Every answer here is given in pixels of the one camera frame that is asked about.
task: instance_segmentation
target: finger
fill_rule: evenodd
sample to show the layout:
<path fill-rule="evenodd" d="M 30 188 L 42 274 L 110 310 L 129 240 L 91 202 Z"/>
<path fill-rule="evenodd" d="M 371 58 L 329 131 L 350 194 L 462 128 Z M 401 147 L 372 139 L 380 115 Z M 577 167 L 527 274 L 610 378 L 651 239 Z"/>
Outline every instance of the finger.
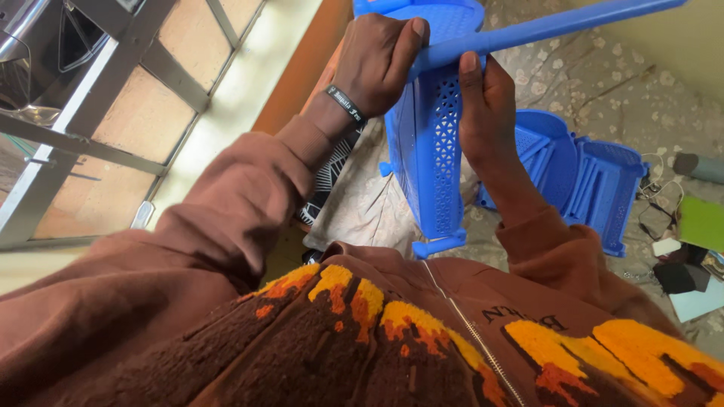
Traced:
<path fill-rule="evenodd" d="M 515 83 L 492 55 L 487 57 L 483 89 L 486 105 L 493 112 L 515 110 Z"/>
<path fill-rule="evenodd" d="M 392 51 L 390 68 L 384 77 L 385 84 L 400 88 L 405 85 L 410 67 L 422 48 L 423 40 L 427 38 L 429 42 L 429 31 L 427 21 L 420 17 L 415 17 L 405 24 L 397 38 L 395 50 Z"/>
<path fill-rule="evenodd" d="M 460 57 L 458 69 L 460 95 L 463 98 L 463 116 L 461 121 L 474 120 L 481 109 L 485 108 L 483 97 L 483 72 L 480 67 L 480 56 L 468 51 Z"/>

